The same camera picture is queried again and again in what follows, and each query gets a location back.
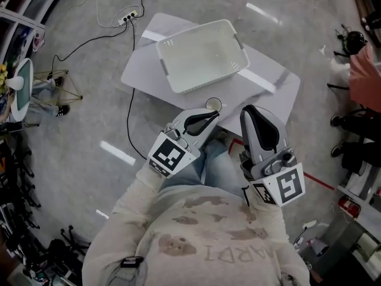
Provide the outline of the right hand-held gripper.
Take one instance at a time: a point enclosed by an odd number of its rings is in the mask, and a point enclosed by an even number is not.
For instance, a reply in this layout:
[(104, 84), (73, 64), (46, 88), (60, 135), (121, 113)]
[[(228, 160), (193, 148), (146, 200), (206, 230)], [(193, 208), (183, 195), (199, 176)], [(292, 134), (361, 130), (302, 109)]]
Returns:
[(244, 147), (255, 165), (249, 183), (263, 202), (282, 207), (303, 196), (302, 164), (297, 162), (293, 148), (285, 148), (283, 123), (270, 111), (254, 105), (242, 109), (240, 121)]

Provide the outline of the person's right hand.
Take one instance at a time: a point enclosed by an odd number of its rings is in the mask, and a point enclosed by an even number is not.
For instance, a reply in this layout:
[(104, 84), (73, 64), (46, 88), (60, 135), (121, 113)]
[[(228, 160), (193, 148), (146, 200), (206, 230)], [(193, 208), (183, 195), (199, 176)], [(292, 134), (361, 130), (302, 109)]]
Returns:
[(252, 181), (254, 178), (252, 177), (252, 174), (251, 174), (251, 169), (253, 167), (253, 164), (252, 164), (252, 159), (250, 157), (250, 153), (247, 150), (244, 150), (243, 152), (240, 153), (239, 158), (241, 162), (240, 168), (243, 172), (245, 179), (248, 181)]

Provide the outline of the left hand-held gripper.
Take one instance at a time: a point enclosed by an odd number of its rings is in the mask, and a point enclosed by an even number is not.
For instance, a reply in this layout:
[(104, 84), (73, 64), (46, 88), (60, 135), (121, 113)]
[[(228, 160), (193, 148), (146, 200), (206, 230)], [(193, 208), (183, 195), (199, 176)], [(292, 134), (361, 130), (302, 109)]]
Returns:
[(219, 115), (207, 108), (183, 110), (154, 142), (147, 158), (150, 168), (168, 179), (193, 163), (201, 156), (199, 145), (213, 131)]

